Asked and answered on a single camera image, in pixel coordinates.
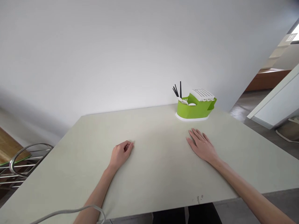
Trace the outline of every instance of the black pants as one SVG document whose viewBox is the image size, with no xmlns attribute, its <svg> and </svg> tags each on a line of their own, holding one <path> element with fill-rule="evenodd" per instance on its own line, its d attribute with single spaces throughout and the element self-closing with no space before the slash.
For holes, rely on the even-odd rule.
<svg viewBox="0 0 299 224">
<path fill-rule="evenodd" d="M 188 210 L 188 224 L 222 224 L 213 203 L 189 206 Z M 170 210 L 153 212 L 153 216 L 153 224 L 186 223 L 184 208 L 175 208 Z"/>
</svg>

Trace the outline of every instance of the chopsticks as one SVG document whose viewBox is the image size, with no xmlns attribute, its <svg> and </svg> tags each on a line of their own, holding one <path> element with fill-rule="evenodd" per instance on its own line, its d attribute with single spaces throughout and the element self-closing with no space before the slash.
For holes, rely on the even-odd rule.
<svg viewBox="0 0 299 224">
<path fill-rule="evenodd" d="M 180 81 L 180 98 L 182 98 L 182 83 Z"/>
<path fill-rule="evenodd" d="M 178 97 L 178 92 L 175 90 L 175 88 L 174 88 L 174 87 L 173 87 L 172 89 L 173 89 L 173 91 L 174 91 L 175 95 Z"/>
<path fill-rule="evenodd" d="M 177 97 L 182 98 L 182 83 L 181 83 L 181 81 L 180 81 L 180 96 L 178 95 L 178 89 L 177 89 L 176 85 L 173 86 L 172 90 L 174 91 L 174 93 Z"/>
</svg>

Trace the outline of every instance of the table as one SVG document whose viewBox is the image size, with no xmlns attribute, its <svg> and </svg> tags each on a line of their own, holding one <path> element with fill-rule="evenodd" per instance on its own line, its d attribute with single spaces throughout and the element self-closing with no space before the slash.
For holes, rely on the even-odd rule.
<svg viewBox="0 0 299 224">
<path fill-rule="evenodd" d="M 267 193 L 299 187 L 299 160 L 228 113 L 215 108 L 208 120 L 183 122 L 176 105 L 81 117 L 44 161 L 0 209 L 0 223 L 30 223 L 85 201 L 107 167 L 115 145 L 134 140 L 135 148 L 107 192 L 107 218 L 154 212 L 238 195 L 185 137 L 198 128 L 219 156 Z M 72 223 L 77 214 L 58 215 L 44 223 Z"/>
</svg>

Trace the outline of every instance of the white cable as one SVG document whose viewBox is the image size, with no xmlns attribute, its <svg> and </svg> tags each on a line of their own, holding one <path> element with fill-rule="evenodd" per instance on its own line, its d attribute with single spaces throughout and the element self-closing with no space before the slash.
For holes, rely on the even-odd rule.
<svg viewBox="0 0 299 224">
<path fill-rule="evenodd" d="M 42 218 L 40 218 L 40 219 L 38 219 L 38 220 L 30 223 L 30 224 L 38 224 L 38 223 L 40 223 L 42 221 L 45 221 L 46 219 L 48 219 L 48 218 L 50 218 L 52 216 L 55 216 L 55 215 L 76 213 L 76 212 L 80 212 L 80 211 L 82 211 L 84 209 L 87 209 L 87 208 L 90 208 L 90 207 L 93 207 L 94 209 L 100 211 L 103 214 L 104 220 L 102 222 L 98 221 L 96 223 L 96 224 L 103 224 L 105 222 L 105 220 L 106 220 L 105 213 L 104 213 L 104 211 L 100 207 L 98 207 L 96 205 L 88 205 L 88 206 L 85 206 L 85 207 L 82 207 L 82 208 L 78 208 L 78 209 L 73 209 L 73 210 L 60 210 L 60 211 L 56 211 L 56 212 L 53 212 L 53 213 L 51 213 L 49 215 L 46 215 L 46 216 L 44 216 L 44 217 L 42 217 Z"/>
</svg>

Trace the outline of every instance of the finger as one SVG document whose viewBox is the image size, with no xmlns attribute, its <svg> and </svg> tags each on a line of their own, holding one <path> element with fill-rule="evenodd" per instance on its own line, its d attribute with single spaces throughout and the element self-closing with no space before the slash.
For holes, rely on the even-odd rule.
<svg viewBox="0 0 299 224">
<path fill-rule="evenodd" d="M 131 143 L 131 142 L 127 140 L 127 141 L 124 141 L 124 142 L 120 143 L 119 146 L 122 147 L 122 148 L 125 148 L 125 146 L 126 146 L 127 144 L 129 145 L 130 143 Z"/>
<path fill-rule="evenodd" d="M 193 151 L 195 151 L 196 150 L 196 145 L 194 144 L 194 142 L 188 137 L 186 137 L 186 139 L 187 139 L 187 142 L 189 143 L 189 145 L 191 146 L 191 149 Z"/>
<path fill-rule="evenodd" d="M 200 135 L 200 133 L 197 132 L 194 128 L 192 128 L 193 133 L 198 137 L 199 140 L 204 141 L 203 136 Z"/>
<path fill-rule="evenodd" d="M 191 137 L 195 141 L 195 144 L 198 146 L 198 144 L 200 142 L 200 140 L 198 139 L 198 137 L 192 131 L 190 131 L 190 130 L 189 130 L 189 134 L 191 135 Z"/>
<path fill-rule="evenodd" d="M 130 145 L 128 146 L 128 149 L 127 149 L 127 152 L 128 152 L 129 154 L 131 153 L 133 146 L 134 146 L 134 143 L 131 142 Z"/>
<path fill-rule="evenodd" d="M 201 136 L 202 141 L 206 141 L 205 137 L 202 135 L 202 133 L 198 129 L 196 129 L 196 132 Z"/>
<path fill-rule="evenodd" d="M 205 137 L 205 139 L 206 139 L 206 141 L 207 141 L 208 143 L 212 144 L 211 141 L 209 140 L 209 138 L 207 137 L 207 135 L 206 135 L 205 133 L 203 133 L 203 136 Z"/>
</svg>

